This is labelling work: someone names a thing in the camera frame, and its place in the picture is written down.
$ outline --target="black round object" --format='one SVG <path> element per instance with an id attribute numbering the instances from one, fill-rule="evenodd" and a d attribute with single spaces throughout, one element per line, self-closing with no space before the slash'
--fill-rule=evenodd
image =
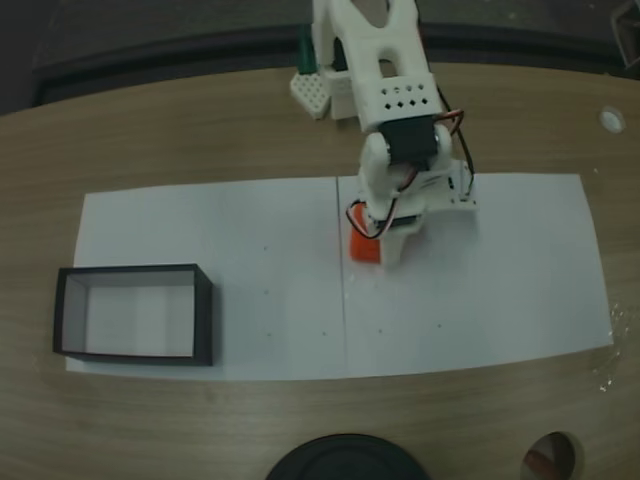
<path id="1" fill-rule="evenodd" d="M 403 449 L 368 435 L 330 435 L 300 445 L 267 480 L 429 480 Z"/>

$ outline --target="round hole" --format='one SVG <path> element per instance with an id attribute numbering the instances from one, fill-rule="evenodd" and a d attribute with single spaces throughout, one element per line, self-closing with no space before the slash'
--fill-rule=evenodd
<path id="1" fill-rule="evenodd" d="M 600 125 L 611 133 L 620 133 L 626 127 L 624 116 L 613 107 L 604 107 L 600 112 Z"/>
<path id="2" fill-rule="evenodd" d="M 539 439 L 522 459 L 520 480 L 576 480 L 577 442 L 568 435 L 553 432 Z"/>

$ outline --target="mounting holes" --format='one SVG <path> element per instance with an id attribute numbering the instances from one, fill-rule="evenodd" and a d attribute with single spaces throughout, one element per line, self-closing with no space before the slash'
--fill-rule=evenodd
<path id="1" fill-rule="evenodd" d="M 578 478 L 582 453 L 577 440 L 567 434 L 545 435 L 522 459 L 520 480 L 575 480 Z"/>

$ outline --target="wire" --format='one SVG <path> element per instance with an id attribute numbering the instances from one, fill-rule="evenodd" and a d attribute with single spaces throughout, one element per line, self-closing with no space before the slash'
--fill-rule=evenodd
<path id="1" fill-rule="evenodd" d="M 440 122 L 442 120 L 453 120 L 453 126 L 449 129 L 449 133 L 453 136 L 460 129 L 460 125 L 462 125 L 462 121 L 464 120 L 464 110 L 451 110 L 436 117 L 436 122 Z"/>
<path id="2" fill-rule="evenodd" d="M 364 238 L 366 238 L 367 240 L 375 240 L 376 238 L 380 238 L 382 235 L 384 235 L 385 233 L 387 233 L 389 231 L 389 229 L 391 228 L 391 224 L 393 223 L 393 219 L 396 216 L 396 212 L 398 211 L 398 199 L 394 198 L 391 201 L 391 207 L 389 207 L 389 213 L 387 214 L 387 218 L 384 221 L 384 224 L 382 225 L 382 228 L 380 230 L 378 230 L 376 233 L 374 233 L 373 235 L 369 235 L 369 233 L 364 229 L 364 227 L 362 225 L 360 225 L 356 219 L 353 218 L 353 214 L 351 213 L 353 210 L 353 207 L 355 207 L 356 205 L 362 205 L 365 202 L 363 202 L 362 200 L 356 200 L 354 201 L 349 208 L 347 208 L 347 220 L 349 220 L 349 223 L 351 224 L 351 226 L 353 227 L 353 229 L 358 232 L 360 235 L 362 235 Z"/>
<path id="3" fill-rule="evenodd" d="M 411 186 L 411 184 L 413 183 L 413 181 L 416 179 L 417 176 L 418 176 L 418 169 L 412 167 L 411 168 L 411 173 L 409 174 L 407 179 L 404 182 L 402 182 L 402 185 L 400 185 L 398 187 L 398 192 L 402 193 L 407 188 L 409 188 Z"/>
<path id="4" fill-rule="evenodd" d="M 440 100 L 442 100 L 442 103 L 444 103 L 446 109 L 451 111 L 451 105 L 449 105 L 449 102 L 447 102 L 447 99 L 442 93 L 440 87 L 438 87 L 438 94 L 440 95 Z M 469 180 L 469 185 L 467 186 L 467 196 L 469 196 L 471 194 L 471 189 L 473 188 L 473 182 L 475 181 L 476 169 L 473 165 L 473 157 L 471 156 L 471 152 L 469 151 L 469 146 L 467 145 L 467 141 L 464 139 L 462 129 L 460 129 L 459 126 L 455 133 L 457 133 L 458 138 L 460 138 L 460 145 L 462 146 L 462 151 L 464 152 L 467 166 L 469 167 L 469 173 L 471 174 L 471 179 Z"/>
<path id="5" fill-rule="evenodd" d="M 413 184 L 414 180 L 416 179 L 416 177 L 418 176 L 418 169 L 417 168 L 411 168 L 411 172 L 409 173 L 409 175 L 407 176 L 407 178 L 405 179 L 404 182 L 402 182 L 402 185 L 400 185 L 398 187 L 398 193 L 402 193 L 404 192 L 407 188 L 409 188 L 411 186 L 411 184 Z M 356 205 L 362 205 L 365 204 L 366 202 L 363 202 L 361 200 L 356 200 L 354 201 L 349 208 L 347 208 L 347 220 L 349 220 L 349 223 L 351 224 L 351 226 L 354 228 L 354 230 L 356 232 L 358 232 L 360 235 L 362 235 L 364 238 L 366 238 L 367 240 L 375 240 L 376 238 L 380 238 L 382 235 L 384 235 L 385 233 L 387 233 L 389 231 L 389 229 L 391 228 L 391 225 L 393 224 L 393 220 L 396 217 L 396 213 L 398 211 L 398 199 L 394 198 L 391 201 L 391 206 L 389 207 L 389 213 L 387 213 L 387 218 L 384 221 L 384 224 L 382 226 L 382 228 L 376 232 L 373 235 L 369 235 L 369 232 L 367 232 L 364 228 L 364 226 L 360 225 L 355 218 L 353 218 L 353 214 L 351 213 L 353 210 L 353 207 L 355 207 Z"/>

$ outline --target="orange block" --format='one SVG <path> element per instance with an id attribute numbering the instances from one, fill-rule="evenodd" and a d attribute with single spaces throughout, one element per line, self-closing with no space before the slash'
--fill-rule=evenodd
<path id="1" fill-rule="evenodd" d="M 354 207 L 353 219 L 358 222 L 363 229 L 366 229 L 364 222 L 364 204 Z M 380 240 L 369 240 L 360 235 L 353 227 L 351 228 L 351 242 L 349 244 L 349 254 L 356 262 L 380 263 Z"/>

